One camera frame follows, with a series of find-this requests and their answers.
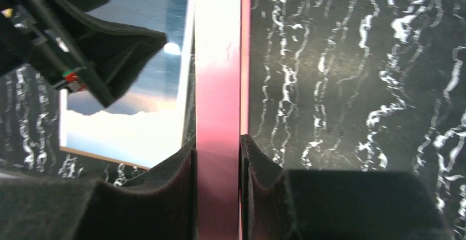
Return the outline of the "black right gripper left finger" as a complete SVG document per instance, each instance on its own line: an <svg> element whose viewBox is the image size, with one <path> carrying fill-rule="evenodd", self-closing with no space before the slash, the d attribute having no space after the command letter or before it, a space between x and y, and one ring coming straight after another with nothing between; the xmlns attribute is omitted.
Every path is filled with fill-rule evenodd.
<svg viewBox="0 0 466 240"><path fill-rule="evenodd" d="M1 239L195 239L196 140L117 187L1 179Z"/></svg>

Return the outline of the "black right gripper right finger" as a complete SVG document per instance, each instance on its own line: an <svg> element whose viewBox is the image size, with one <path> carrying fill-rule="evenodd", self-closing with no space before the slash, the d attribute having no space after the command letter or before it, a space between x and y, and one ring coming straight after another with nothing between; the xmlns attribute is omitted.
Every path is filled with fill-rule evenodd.
<svg viewBox="0 0 466 240"><path fill-rule="evenodd" d="M454 239L414 175L283 169L240 140L244 239Z"/></svg>

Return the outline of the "black marble pattern board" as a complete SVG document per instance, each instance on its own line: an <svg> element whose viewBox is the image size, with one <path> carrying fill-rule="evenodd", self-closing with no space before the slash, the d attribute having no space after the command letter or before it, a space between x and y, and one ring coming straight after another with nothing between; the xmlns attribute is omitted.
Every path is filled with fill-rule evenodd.
<svg viewBox="0 0 466 240"><path fill-rule="evenodd" d="M414 175L454 239L465 239L465 0L250 0L242 11L240 139L249 135L283 169ZM196 140L194 19L192 42L181 148ZM79 92L54 89L28 63L1 72L1 179L120 187L156 166L61 149L60 95ZM197 186L197 148L195 159ZM239 171L241 217L241 159ZM197 203L196 188L195 239Z"/></svg>

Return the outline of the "landscape photo board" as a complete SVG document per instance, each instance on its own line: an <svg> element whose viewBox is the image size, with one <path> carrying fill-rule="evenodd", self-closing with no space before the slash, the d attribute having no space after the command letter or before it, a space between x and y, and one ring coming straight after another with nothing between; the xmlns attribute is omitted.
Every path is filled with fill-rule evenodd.
<svg viewBox="0 0 466 240"><path fill-rule="evenodd" d="M151 168L182 146L193 44L193 0L111 0L97 18L162 31L168 42L127 94L104 109L61 93L61 149Z"/></svg>

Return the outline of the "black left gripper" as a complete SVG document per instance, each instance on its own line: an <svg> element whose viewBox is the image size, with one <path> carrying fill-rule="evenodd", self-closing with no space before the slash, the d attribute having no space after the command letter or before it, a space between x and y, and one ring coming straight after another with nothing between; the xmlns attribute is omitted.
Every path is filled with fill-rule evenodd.
<svg viewBox="0 0 466 240"><path fill-rule="evenodd" d="M160 31L86 13L109 0L1 0L3 74L32 65L56 90L120 99L167 43Z"/></svg>

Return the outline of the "pink wooden picture frame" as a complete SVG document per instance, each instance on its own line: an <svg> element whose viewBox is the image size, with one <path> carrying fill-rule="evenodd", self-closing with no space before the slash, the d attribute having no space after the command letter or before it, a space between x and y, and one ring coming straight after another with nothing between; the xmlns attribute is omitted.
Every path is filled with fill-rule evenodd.
<svg viewBox="0 0 466 240"><path fill-rule="evenodd" d="M199 239L241 239L250 0L194 0Z"/></svg>

